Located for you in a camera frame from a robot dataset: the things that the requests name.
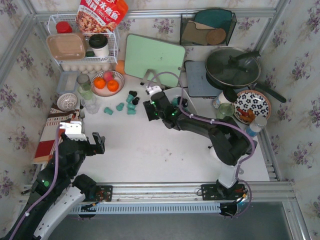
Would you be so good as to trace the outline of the white plastic storage basket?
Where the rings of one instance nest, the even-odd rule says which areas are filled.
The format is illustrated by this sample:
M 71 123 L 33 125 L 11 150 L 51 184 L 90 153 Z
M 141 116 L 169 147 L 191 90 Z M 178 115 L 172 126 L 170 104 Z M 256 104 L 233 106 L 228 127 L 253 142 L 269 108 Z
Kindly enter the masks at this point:
M 164 90 L 164 93 L 167 96 L 169 102 L 174 107 L 178 107 L 178 105 L 180 104 L 180 102 L 178 101 L 178 98 L 180 98 L 181 95 L 183 95 L 183 99 L 185 99 L 186 103 L 187 103 L 187 106 L 183 107 L 184 110 L 188 111 L 192 114 L 195 114 L 195 115 L 197 114 L 197 110 L 195 108 L 195 105 L 192 102 L 192 99 L 190 98 L 190 96 L 188 95 L 188 93 L 185 89 L 182 89 L 180 87 L 174 87 L 174 88 Z

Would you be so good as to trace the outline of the grey microfibre cloth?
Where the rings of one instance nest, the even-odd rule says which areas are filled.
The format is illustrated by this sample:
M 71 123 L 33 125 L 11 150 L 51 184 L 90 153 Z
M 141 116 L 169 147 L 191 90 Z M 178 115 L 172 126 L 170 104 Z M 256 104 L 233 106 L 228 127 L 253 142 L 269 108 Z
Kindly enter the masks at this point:
M 256 150 L 256 147 L 258 145 L 258 142 L 256 140 L 253 139 L 252 141 L 253 141 L 254 147 L 252 146 L 251 143 L 249 144 L 249 147 L 248 147 L 248 149 L 246 151 L 247 155 L 251 155 Z

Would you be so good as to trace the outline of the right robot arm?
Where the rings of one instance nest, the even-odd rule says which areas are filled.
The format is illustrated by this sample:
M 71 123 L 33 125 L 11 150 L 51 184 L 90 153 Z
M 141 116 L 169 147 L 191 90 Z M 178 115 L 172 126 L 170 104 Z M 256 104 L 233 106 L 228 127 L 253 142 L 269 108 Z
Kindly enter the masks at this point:
M 256 144 L 232 117 L 209 119 L 193 114 L 185 108 L 183 100 L 181 97 L 173 105 L 161 90 L 144 101 L 143 106 L 149 121 L 161 120 L 168 129 L 192 132 L 210 140 L 209 152 L 221 163 L 216 190 L 221 198 L 227 199 L 239 189 L 240 164 L 253 155 Z

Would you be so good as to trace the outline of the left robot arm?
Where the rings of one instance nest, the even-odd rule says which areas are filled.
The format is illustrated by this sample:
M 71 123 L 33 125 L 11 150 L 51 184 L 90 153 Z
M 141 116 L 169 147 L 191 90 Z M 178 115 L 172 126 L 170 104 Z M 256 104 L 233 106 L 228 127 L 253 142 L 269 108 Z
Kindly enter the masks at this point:
M 81 141 L 64 133 L 61 136 L 54 157 L 38 173 L 24 209 L 3 240 L 33 240 L 37 226 L 69 185 L 77 187 L 89 200 L 94 197 L 97 183 L 85 174 L 77 174 L 86 157 L 105 153 L 106 138 L 94 132 L 95 144 L 91 144 L 88 138 Z

